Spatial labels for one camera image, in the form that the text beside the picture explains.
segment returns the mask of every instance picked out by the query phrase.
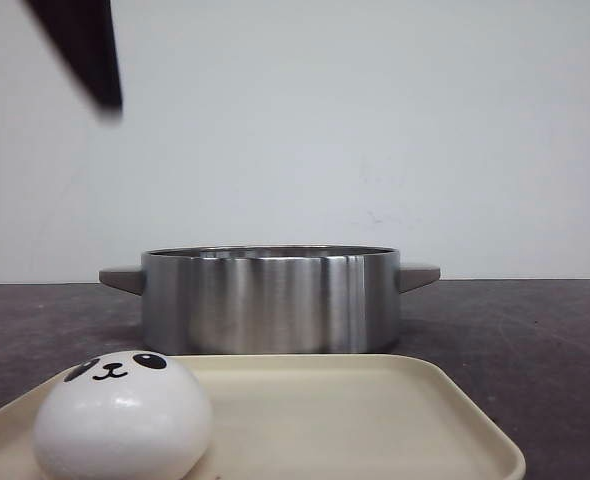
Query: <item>metal pot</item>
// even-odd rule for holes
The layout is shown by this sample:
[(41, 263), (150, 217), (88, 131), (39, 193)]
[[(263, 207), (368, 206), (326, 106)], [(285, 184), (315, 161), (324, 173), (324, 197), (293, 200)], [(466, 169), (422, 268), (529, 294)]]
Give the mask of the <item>metal pot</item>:
[(439, 279), (393, 248), (208, 247), (100, 271), (142, 296), (145, 343), (166, 354), (354, 353), (394, 341), (398, 293)]

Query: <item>table surface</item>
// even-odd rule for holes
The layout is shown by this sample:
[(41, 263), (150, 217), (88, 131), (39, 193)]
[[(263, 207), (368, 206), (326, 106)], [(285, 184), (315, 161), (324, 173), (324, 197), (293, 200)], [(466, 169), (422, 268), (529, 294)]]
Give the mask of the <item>table surface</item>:
[[(144, 348), (140, 299), (0, 285), (0, 407), (89, 357)], [(590, 478), (590, 280), (439, 281), (383, 353), (440, 366), (521, 448), (527, 479)]]

